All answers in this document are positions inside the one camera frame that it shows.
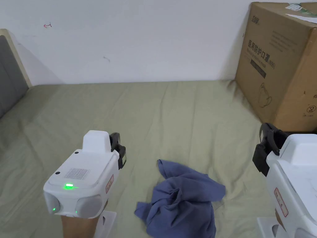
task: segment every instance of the wooden headboard frame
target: wooden headboard frame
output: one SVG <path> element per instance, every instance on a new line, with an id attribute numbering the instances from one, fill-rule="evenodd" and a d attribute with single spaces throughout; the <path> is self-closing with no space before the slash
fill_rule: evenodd
<path id="1" fill-rule="evenodd" d="M 5 38 L 7 39 L 8 43 L 9 43 L 9 46 L 11 48 L 11 51 L 12 51 L 14 57 L 16 58 L 16 61 L 17 61 L 18 65 L 19 65 L 19 68 L 20 68 L 20 70 L 21 70 L 21 72 L 23 74 L 23 77 L 24 77 L 28 87 L 31 88 L 32 84 L 30 82 L 30 79 L 29 79 L 26 71 L 25 71 L 25 68 L 24 68 L 24 66 L 22 64 L 22 61 L 21 61 L 21 59 L 19 57 L 18 51 L 16 50 L 16 48 L 15 48 L 15 46 L 13 44 L 13 41 L 12 41 L 11 36 L 9 34 L 9 31 L 7 29 L 0 29 L 0 36 L 5 36 Z"/>

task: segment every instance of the bed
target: bed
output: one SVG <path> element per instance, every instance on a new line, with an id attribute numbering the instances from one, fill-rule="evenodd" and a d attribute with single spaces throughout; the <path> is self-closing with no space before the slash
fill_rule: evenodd
<path id="1" fill-rule="evenodd" d="M 256 217 L 274 216 L 252 163 L 260 125 L 235 81 L 29 87 L 0 119 L 0 237 L 62 237 L 43 185 L 91 129 L 119 132 L 127 149 L 107 206 L 117 212 L 116 238 L 149 237 L 133 212 L 163 180 L 158 159 L 226 186 L 213 204 L 216 237 L 256 237 Z"/>

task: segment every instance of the speaker grille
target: speaker grille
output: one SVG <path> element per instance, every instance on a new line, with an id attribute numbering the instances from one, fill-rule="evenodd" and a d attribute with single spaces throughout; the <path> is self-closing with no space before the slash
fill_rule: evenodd
<path id="1" fill-rule="evenodd" d="M 67 174 L 64 176 L 64 178 L 68 179 L 77 179 L 77 180 L 84 180 L 89 173 L 90 170 L 88 169 L 78 169 L 78 168 L 72 168 L 70 169 Z"/>

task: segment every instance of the cardboard box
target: cardboard box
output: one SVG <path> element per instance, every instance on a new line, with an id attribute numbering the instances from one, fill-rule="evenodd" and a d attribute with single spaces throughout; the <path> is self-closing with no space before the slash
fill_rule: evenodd
<path id="1" fill-rule="evenodd" d="M 317 3 L 251 4 L 236 81 L 262 122 L 284 131 L 317 127 L 315 13 Z"/>

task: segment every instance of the crumpled blue cloth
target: crumpled blue cloth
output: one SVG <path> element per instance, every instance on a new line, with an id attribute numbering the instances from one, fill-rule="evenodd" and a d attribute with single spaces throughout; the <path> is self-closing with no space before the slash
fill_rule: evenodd
<path id="1" fill-rule="evenodd" d="M 166 179 L 153 189 L 151 203 L 138 202 L 134 212 L 154 238 L 214 238 L 211 202 L 220 201 L 225 186 L 187 166 L 158 160 Z"/>

